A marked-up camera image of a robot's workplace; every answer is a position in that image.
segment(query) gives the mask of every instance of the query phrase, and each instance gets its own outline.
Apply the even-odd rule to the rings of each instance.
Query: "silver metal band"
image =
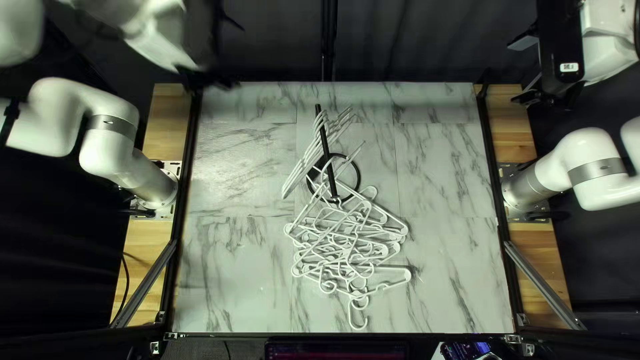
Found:
[[[502,196],[512,208],[530,211],[535,204],[558,193],[540,183],[536,177],[536,165],[533,164],[515,177],[502,182]]]
[[[626,172],[627,170],[620,158],[608,158],[582,164],[579,167],[569,170],[568,174],[571,185],[576,186],[579,183],[595,179],[596,177]]]
[[[87,130],[92,129],[114,131],[130,138],[133,142],[136,141],[136,132],[138,130],[138,128],[130,122],[111,115],[94,115],[90,117]]]

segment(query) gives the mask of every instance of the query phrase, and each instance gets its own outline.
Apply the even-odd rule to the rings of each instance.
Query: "marble tile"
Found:
[[[281,200],[280,189],[310,142],[319,102],[332,116],[355,107],[358,117],[332,151],[349,154],[365,140],[356,158],[362,186],[376,186],[376,202],[410,226],[390,264],[409,266],[414,278],[355,313],[358,323],[369,319],[359,333],[513,331],[471,91],[411,83],[207,90],[173,330],[355,332],[347,299],[292,277],[294,248],[283,234],[309,198],[299,186]]]
[[[230,91],[215,86],[203,94],[200,121],[296,122],[294,83],[242,83]]]
[[[307,120],[301,120],[296,126],[298,157],[303,155],[307,144],[311,141],[311,124],[306,124],[306,122]],[[369,185],[375,186],[378,190],[378,196],[375,199],[376,203],[392,213],[398,213],[400,207],[397,187],[396,147],[394,129],[391,125],[351,124],[330,149],[332,152],[350,155],[363,141],[365,142],[364,146],[354,161],[360,169],[360,189]],[[349,167],[339,179],[348,185],[355,186],[355,171]],[[294,191],[296,214],[309,201],[310,195],[311,193],[304,185],[298,186]]]
[[[293,250],[282,228],[291,220],[189,214],[173,329],[289,332]]]
[[[295,124],[201,124],[189,209],[218,216],[290,216],[280,188],[295,164]]]
[[[392,120],[391,98],[383,83],[302,83],[298,88],[298,118],[312,123],[316,104],[331,117],[352,106],[354,122],[390,124]]]
[[[396,123],[479,124],[471,83],[385,83]]]
[[[494,217],[482,130],[475,124],[396,124],[401,217]]]
[[[408,265],[413,279],[371,297],[362,332],[513,331],[495,220],[440,213],[407,221],[412,237],[390,264]],[[347,299],[307,279],[292,286],[294,331],[354,332]]]

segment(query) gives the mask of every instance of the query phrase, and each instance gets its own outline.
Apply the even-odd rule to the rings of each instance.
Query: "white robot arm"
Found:
[[[9,105],[0,98],[0,109]],[[134,139],[138,111],[127,101],[74,81],[45,78],[19,107],[6,145],[46,156],[66,156],[73,149],[83,116],[89,118],[79,161],[90,174],[113,181],[145,201],[148,209],[169,206],[177,183],[139,150]],[[0,128],[6,117],[0,116]]]
[[[620,131],[636,170],[640,170],[640,117]],[[640,175],[630,177],[609,134],[586,127],[567,134],[556,148],[502,183],[508,206],[532,211],[535,204],[573,188],[585,210],[602,210],[640,201]]]
[[[182,45],[182,0],[58,0],[122,30],[124,42],[156,65],[203,70]],[[0,67],[32,58],[40,49],[43,0],[0,1]]]

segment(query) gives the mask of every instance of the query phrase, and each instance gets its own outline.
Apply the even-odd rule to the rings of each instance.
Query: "metal bracket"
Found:
[[[528,326],[530,324],[529,318],[523,313],[516,314],[516,323],[518,324],[518,326]]]
[[[519,163],[498,163],[498,175],[500,175],[500,182],[502,182],[503,178],[515,176],[518,172]],[[549,203],[546,200],[539,202],[536,205],[536,211],[546,212],[549,209]],[[507,222],[526,222],[529,224],[547,224],[549,223],[549,219],[547,218],[539,218],[535,220],[527,220],[527,214],[531,211],[519,211],[517,209],[508,206],[507,203],[504,203],[504,212],[507,215]]]
[[[521,344],[522,337],[518,334],[505,334],[504,342],[507,344]]]
[[[164,311],[158,311],[158,313],[156,314],[156,322],[164,323],[164,314]]]
[[[149,350],[151,355],[160,355],[160,341],[149,343]]]
[[[522,337],[518,334],[505,334],[504,342],[509,345],[516,345],[520,348],[523,356],[533,356],[536,351],[536,346],[530,343],[524,343]]]
[[[186,338],[187,334],[183,333],[183,332],[166,332],[164,334],[163,340],[165,341],[170,341],[170,340],[178,340],[178,339],[183,339]]]
[[[542,278],[536,269],[524,258],[511,241],[504,242],[504,250],[516,266],[533,282],[533,285],[540,291],[556,315],[559,316],[570,329],[587,330],[582,322],[575,317],[573,311],[560,299],[558,294],[547,284],[544,278]]]
[[[175,180],[180,180],[180,175],[182,174],[182,161],[170,161],[170,160],[157,160],[155,163],[160,162],[162,165],[160,168],[171,178],[175,178]],[[131,201],[129,205],[130,209],[138,209],[138,210],[146,210],[145,203],[135,198]],[[175,213],[175,202],[169,206],[165,206],[163,208],[159,208],[155,210],[156,215],[152,218],[148,218],[142,215],[132,215],[131,218],[135,220],[162,220],[162,221],[173,221],[173,214]]]
[[[520,344],[520,351],[522,351],[522,355],[524,356],[533,356],[536,352],[536,346],[533,344]]]

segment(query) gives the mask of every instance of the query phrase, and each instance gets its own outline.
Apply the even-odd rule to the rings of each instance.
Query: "black cable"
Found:
[[[636,1],[636,8],[634,9],[634,45],[636,46],[636,54],[640,56],[640,4]]]
[[[126,360],[130,360],[131,356],[133,355],[133,347],[131,347],[129,349],[129,353],[127,354],[127,359]]]
[[[128,214],[128,215],[139,215],[143,217],[152,218],[156,215],[156,212],[153,210],[142,210],[142,209],[120,209],[119,213]]]
[[[346,156],[346,155],[338,154],[337,152],[332,152],[332,153],[330,153],[330,154],[329,154],[329,160],[331,160],[331,158],[333,158],[333,157],[338,157],[338,158],[343,158],[343,159],[346,159],[346,158],[347,158],[347,156]],[[326,164],[326,163],[322,163],[322,160],[323,160],[323,159],[321,158],[321,159],[319,160],[319,162],[318,162],[318,163],[316,163],[316,167],[317,167],[317,168],[323,168],[323,167],[324,167],[324,164]],[[360,169],[358,168],[358,165],[356,165],[356,163],[355,163],[355,162],[353,162],[353,161],[352,161],[352,162],[351,162],[351,166],[353,166],[353,168],[356,170],[356,186],[355,186],[353,189],[354,189],[355,191],[358,191],[358,189],[360,188],[360,182],[361,182],[361,180],[362,180],[362,176],[361,176],[361,174],[360,174]],[[314,172],[316,173],[316,174],[315,174],[315,177],[314,177],[314,174],[312,174],[311,172],[310,172],[309,177],[311,177],[312,179],[315,179],[315,178],[317,177],[317,174],[318,174],[318,173],[317,173],[317,171],[315,171],[315,170],[312,170],[312,171],[314,171]],[[309,191],[310,191],[311,193],[316,193],[316,191],[313,189],[313,186],[311,186],[311,181],[309,181],[309,179],[308,179],[308,178],[307,178],[307,188],[309,189]],[[352,197],[353,197],[353,194],[352,194],[352,193],[350,193],[347,197],[345,197],[344,199],[341,199],[340,201],[338,201],[338,199],[335,199],[335,200],[333,200],[333,199],[331,199],[331,200],[330,200],[330,199],[325,199],[325,200],[326,200],[327,202],[332,203],[332,204],[338,204],[339,202],[345,202],[345,201],[349,200],[349,199],[350,199],[350,198],[352,198]]]
[[[229,346],[227,345],[226,341],[222,341],[223,344],[225,344],[225,349],[227,350],[227,357],[229,358],[229,360],[231,360],[231,352],[229,351]]]
[[[9,134],[13,129],[13,123],[20,117],[20,101],[12,97],[9,105],[4,109],[4,122],[2,128],[0,128],[0,148],[5,147],[7,140],[9,140]]]
[[[118,315],[120,315],[120,312],[124,308],[124,304],[125,302],[127,302],[127,294],[129,293],[129,268],[127,268],[127,262],[124,259],[124,255],[121,256],[121,259],[122,259],[122,265],[124,266],[124,274],[127,277],[127,284],[124,288],[124,295],[122,296],[122,302],[120,303],[120,308],[118,309],[118,312],[116,312],[116,315],[113,317],[114,320],[118,318]]]

